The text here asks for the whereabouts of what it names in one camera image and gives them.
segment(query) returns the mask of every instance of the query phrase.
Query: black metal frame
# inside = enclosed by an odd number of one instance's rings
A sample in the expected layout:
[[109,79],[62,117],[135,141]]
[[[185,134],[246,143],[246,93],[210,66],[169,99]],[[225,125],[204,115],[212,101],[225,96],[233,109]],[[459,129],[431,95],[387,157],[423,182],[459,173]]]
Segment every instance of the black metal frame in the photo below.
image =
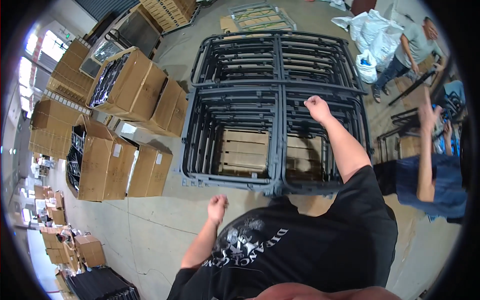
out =
[[[373,152],[363,89],[348,42],[337,37],[282,30],[227,33],[206,38],[191,72],[193,91],[182,132],[183,184],[227,186],[265,195],[331,194],[342,181],[326,130],[303,101],[319,95],[334,115]],[[269,133],[267,171],[259,178],[214,174],[215,142],[222,129]],[[321,137],[321,180],[288,175],[288,135]]]

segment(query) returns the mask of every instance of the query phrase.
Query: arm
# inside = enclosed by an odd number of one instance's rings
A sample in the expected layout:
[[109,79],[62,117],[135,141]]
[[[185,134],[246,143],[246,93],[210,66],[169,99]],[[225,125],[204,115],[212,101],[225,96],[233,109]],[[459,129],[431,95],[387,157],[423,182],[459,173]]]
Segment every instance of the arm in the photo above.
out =
[[213,196],[208,204],[208,219],[181,260],[180,268],[198,269],[210,256],[216,240],[216,231],[222,224],[228,200],[225,195]]
[[425,87],[425,103],[419,108],[420,119],[420,162],[417,186],[417,198],[423,202],[433,202],[435,184],[432,174],[432,130],[442,108],[435,107],[435,112],[430,103],[428,88]]
[[323,99],[311,96],[304,104],[311,116],[327,130],[336,165],[344,183],[362,167],[372,165],[362,145],[332,116]]

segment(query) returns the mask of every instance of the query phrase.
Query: white plastic bag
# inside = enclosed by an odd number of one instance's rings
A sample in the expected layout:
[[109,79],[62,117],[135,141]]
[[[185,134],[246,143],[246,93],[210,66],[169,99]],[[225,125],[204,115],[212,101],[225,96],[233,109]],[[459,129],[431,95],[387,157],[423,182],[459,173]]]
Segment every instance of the white plastic bag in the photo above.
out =
[[[365,59],[369,65],[364,65],[361,63],[361,60]],[[370,53],[367,49],[362,54],[357,55],[357,59],[355,64],[357,65],[357,69],[360,73],[360,78],[368,83],[372,84],[377,81],[377,70],[375,67],[377,66],[377,62],[375,61],[375,57]]]
[[362,12],[359,15],[356,15],[355,17],[337,17],[333,18],[332,22],[343,29],[345,31],[350,31],[350,38],[352,41],[355,41],[357,39],[357,36],[360,34],[361,27],[363,26],[363,23],[365,20],[367,20],[368,14],[367,12]]
[[367,19],[365,22],[363,22],[361,32],[355,41],[355,44],[360,52],[363,53],[366,49],[368,49],[377,35],[389,25],[390,21],[383,18],[378,11],[370,10],[368,12]]
[[403,28],[392,21],[370,44],[368,49],[375,57],[378,71],[383,71],[392,61],[402,33]]

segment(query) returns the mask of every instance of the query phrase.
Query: open cardboard box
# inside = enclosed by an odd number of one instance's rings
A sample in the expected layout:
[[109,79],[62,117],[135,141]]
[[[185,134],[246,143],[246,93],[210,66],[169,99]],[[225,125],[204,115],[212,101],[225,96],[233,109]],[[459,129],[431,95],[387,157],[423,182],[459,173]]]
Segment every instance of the open cardboard box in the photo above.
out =
[[125,199],[135,146],[85,116],[79,117],[75,125],[83,126],[86,134],[79,186],[72,186],[65,173],[73,195],[79,200],[98,202]]
[[[130,53],[113,84],[105,103],[90,106],[103,70],[111,61]],[[130,47],[105,60],[92,84],[87,105],[122,120],[147,121],[152,117],[160,88],[167,75],[145,56],[139,48]]]

